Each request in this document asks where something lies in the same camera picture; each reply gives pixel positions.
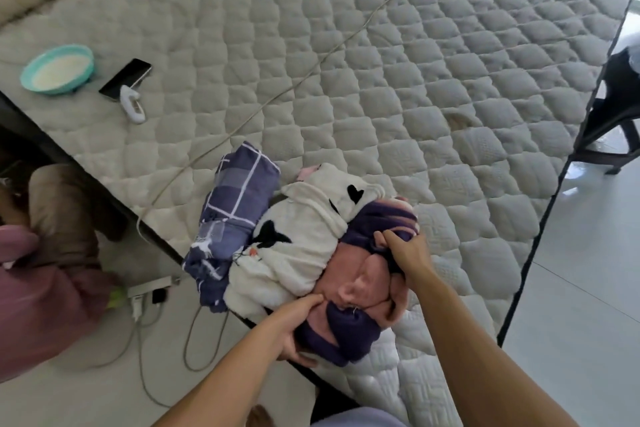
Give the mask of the person's left hand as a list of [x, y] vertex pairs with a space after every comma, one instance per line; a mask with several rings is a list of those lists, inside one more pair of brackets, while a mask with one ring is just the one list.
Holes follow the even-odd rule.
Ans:
[[296, 329], [307, 320], [294, 320], [295, 301], [282, 305], [260, 326], [264, 326], [269, 335], [269, 349], [274, 360], [290, 361], [306, 368], [313, 368], [317, 366], [317, 361], [305, 355], [306, 350], [294, 338]]

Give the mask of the person's right hand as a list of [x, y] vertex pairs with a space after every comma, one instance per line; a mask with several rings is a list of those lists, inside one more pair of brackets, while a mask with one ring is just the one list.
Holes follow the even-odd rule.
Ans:
[[408, 287], [418, 293], [426, 284], [434, 280], [435, 268], [425, 235], [419, 232], [409, 241], [402, 239], [402, 248], [391, 251], [394, 260], [404, 272]]

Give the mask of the pink and purple fleece garment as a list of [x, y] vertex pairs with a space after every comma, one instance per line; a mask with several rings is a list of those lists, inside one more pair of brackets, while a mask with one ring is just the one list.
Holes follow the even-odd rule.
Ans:
[[349, 222], [312, 291], [323, 302], [294, 331], [304, 350], [338, 367], [367, 356], [406, 310], [404, 273], [385, 237], [377, 235], [385, 230], [406, 242], [418, 234], [417, 216], [404, 197], [372, 201]]

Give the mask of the person's left forearm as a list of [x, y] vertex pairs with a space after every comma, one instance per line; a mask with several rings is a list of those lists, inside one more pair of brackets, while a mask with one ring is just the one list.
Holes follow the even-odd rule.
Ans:
[[242, 427], [276, 362], [269, 335], [260, 324], [151, 427]]

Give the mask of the person's right forearm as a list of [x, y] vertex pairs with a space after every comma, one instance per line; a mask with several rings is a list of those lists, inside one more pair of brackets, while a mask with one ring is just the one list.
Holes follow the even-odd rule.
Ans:
[[429, 267], [405, 272], [464, 427], [579, 427]]

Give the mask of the white fleece garment black hearts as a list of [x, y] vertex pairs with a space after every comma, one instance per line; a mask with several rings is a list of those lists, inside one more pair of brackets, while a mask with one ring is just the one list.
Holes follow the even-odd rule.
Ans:
[[302, 169], [280, 193], [283, 199], [234, 255], [223, 296], [231, 312], [254, 323], [309, 294], [348, 224], [366, 204], [385, 197], [379, 183], [330, 163]]

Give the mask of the blue plaid folded cloth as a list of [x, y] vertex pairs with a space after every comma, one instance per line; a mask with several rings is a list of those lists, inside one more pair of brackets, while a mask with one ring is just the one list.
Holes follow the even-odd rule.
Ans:
[[280, 168], [260, 149], [243, 142], [224, 155], [205, 198], [198, 232], [182, 261], [196, 282], [200, 305], [212, 313], [228, 310], [223, 295], [234, 254], [248, 244], [267, 211]]

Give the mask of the person's foot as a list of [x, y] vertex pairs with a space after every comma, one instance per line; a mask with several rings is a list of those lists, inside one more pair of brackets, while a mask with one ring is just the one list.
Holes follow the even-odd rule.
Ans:
[[245, 427], [275, 427], [275, 422], [263, 405], [254, 405], [247, 415]]

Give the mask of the white power strip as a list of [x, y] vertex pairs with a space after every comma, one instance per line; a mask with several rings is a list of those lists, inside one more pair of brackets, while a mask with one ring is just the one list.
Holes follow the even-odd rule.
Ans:
[[174, 278], [172, 276], [165, 276], [162, 278], [157, 278], [155, 280], [144, 282], [137, 286], [129, 287], [127, 289], [127, 298], [132, 300], [138, 296], [151, 294], [155, 290], [167, 289], [171, 287], [173, 283], [174, 283]]

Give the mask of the white quilted mattress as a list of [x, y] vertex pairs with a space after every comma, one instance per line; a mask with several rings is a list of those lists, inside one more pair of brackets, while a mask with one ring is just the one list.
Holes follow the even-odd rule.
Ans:
[[[0, 90], [183, 257], [223, 154], [330, 163], [414, 205], [436, 270], [502, 342], [632, 0], [53, 0], [0, 26]], [[25, 90], [89, 47], [91, 79]], [[133, 124], [99, 90], [131, 59]]]

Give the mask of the dark plastic chair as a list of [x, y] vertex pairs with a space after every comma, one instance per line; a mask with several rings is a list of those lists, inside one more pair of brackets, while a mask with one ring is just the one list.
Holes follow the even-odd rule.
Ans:
[[[608, 166], [606, 175], [617, 175], [622, 168], [640, 158], [640, 44], [613, 54], [604, 69], [603, 98], [595, 98], [580, 131], [573, 162]], [[591, 149], [601, 137], [620, 128], [627, 144], [626, 153]]]

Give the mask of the small white handheld device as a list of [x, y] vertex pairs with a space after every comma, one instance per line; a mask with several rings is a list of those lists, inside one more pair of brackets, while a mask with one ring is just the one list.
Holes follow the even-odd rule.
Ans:
[[133, 124], [142, 124], [147, 121], [147, 117], [140, 102], [140, 93], [129, 86], [121, 85], [119, 90], [119, 102]]

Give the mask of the black smartphone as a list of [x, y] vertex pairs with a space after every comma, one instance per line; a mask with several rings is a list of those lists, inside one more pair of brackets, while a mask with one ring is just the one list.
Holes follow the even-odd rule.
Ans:
[[107, 99], [119, 101], [123, 86], [134, 89], [151, 70], [150, 63], [133, 58], [100, 88], [99, 93]]

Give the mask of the teal bowl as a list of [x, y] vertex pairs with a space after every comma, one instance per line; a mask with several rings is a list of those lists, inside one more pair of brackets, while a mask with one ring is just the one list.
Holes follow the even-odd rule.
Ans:
[[66, 44], [47, 50], [32, 59], [20, 74], [20, 84], [28, 91], [57, 96], [80, 88], [95, 69], [92, 50], [82, 44]]

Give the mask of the dark bed frame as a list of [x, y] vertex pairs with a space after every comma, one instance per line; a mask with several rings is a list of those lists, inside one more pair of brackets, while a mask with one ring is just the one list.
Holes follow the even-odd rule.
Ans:
[[[0, 90], [0, 128], [6, 132], [19, 134], [23, 140], [27, 140], [29, 144], [38, 148], [43, 155], [43, 159], [48, 164], [65, 163], [71, 164], [79, 169], [88, 179], [94, 183], [100, 194], [108, 198], [110, 203], [123, 215], [130, 223], [135, 224], [138, 216], [125, 206], [117, 197], [114, 197], [108, 189], [102, 185], [94, 176], [87, 172], [75, 158], [69, 155], [60, 145], [56, 144], [42, 129], [38, 127], [18, 106], [8, 98], [3, 91]], [[331, 414], [345, 412], [350, 408], [357, 408], [359, 405], [347, 395], [338, 391], [329, 383], [322, 380], [311, 369], [303, 367], [295, 362], [289, 361], [300, 375], [313, 384], [318, 392], [319, 399], [312, 410], [311, 420], [320, 421], [327, 418]]]

